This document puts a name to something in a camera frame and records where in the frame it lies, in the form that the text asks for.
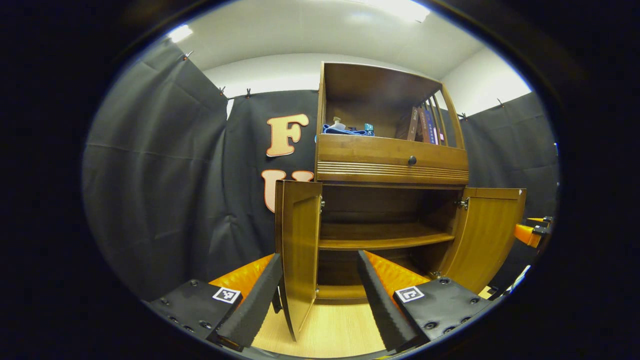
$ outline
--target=wooden shelf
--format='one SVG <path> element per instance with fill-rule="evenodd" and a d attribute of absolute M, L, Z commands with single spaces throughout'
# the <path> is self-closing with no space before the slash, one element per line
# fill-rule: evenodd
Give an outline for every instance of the wooden shelf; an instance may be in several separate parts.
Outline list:
<path fill-rule="evenodd" d="M 318 285 L 317 299 L 365 299 L 362 285 Z"/>
<path fill-rule="evenodd" d="M 320 250 L 385 250 L 453 240 L 453 236 L 418 222 L 398 224 L 322 223 Z"/>

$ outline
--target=curtain clip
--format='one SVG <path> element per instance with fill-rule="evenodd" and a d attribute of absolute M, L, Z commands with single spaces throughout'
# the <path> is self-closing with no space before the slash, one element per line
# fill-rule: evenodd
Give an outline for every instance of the curtain clip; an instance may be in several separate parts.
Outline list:
<path fill-rule="evenodd" d="M 193 53 L 193 50 L 191 50 L 190 52 L 186 53 L 183 57 L 182 57 L 182 61 L 187 60 L 187 58 Z"/>

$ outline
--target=book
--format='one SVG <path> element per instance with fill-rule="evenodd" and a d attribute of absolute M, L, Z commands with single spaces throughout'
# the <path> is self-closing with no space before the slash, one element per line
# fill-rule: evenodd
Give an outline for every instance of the book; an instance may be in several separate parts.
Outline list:
<path fill-rule="evenodd" d="M 409 141 L 415 141 L 415 130 L 418 126 L 418 108 L 413 107 L 411 110 L 411 119 L 409 121 L 409 131 L 406 135 L 406 139 Z"/>
<path fill-rule="evenodd" d="M 427 111 L 427 109 L 420 107 L 419 116 L 420 124 L 422 125 L 422 141 L 438 145 L 438 131 L 436 130 L 431 113 Z"/>
<path fill-rule="evenodd" d="M 442 134 L 442 130 L 440 129 L 440 125 L 444 126 L 444 119 L 440 119 L 440 122 L 438 122 L 438 117 L 436 117 L 436 112 L 433 109 L 433 107 L 431 106 L 431 101 L 429 101 L 429 104 L 427 104 L 426 102 L 424 103 L 424 109 L 425 111 L 427 111 L 428 113 L 431 114 L 431 118 L 433 119 L 433 123 L 436 127 L 436 139 L 439 140 L 440 145 L 444 145 L 444 135 Z"/>

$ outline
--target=wooden cabinet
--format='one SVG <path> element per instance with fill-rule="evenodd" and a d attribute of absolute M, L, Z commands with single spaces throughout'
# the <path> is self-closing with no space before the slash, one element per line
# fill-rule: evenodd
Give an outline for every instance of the wooden cabinet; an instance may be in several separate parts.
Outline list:
<path fill-rule="evenodd" d="M 356 269 L 361 249 L 479 293 L 511 248 L 526 190 L 467 187 L 460 123 L 440 82 L 345 63 L 324 63 L 321 74 L 316 178 L 276 182 L 280 296 L 292 336 L 315 301 L 366 301 Z M 420 104 L 444 129 L 437 92 L 452 115 L 455 147 L 395 138 Z M 359 129 L 373 124 L 376 136 L 322 134 L 333 116 Z"/>

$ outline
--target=cabinet door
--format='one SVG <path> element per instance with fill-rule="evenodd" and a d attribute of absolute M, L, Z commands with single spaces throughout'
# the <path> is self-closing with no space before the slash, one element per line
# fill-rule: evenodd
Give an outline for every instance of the cabinet door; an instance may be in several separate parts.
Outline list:
<path fill-rule="evenodd" d="M 456 237 L 441 273 L 480 293 L 511 250 L 526 195 L 526 189 L 465 188 L 462 199 L 468 198 L 468 209 L 458 209 Z"/>
<path fill-rule="evenodd" d="M 280 300 L 295 341 L 316 299 L 321 183 L 276 181 L 276 252 L 282 259 Z"/>

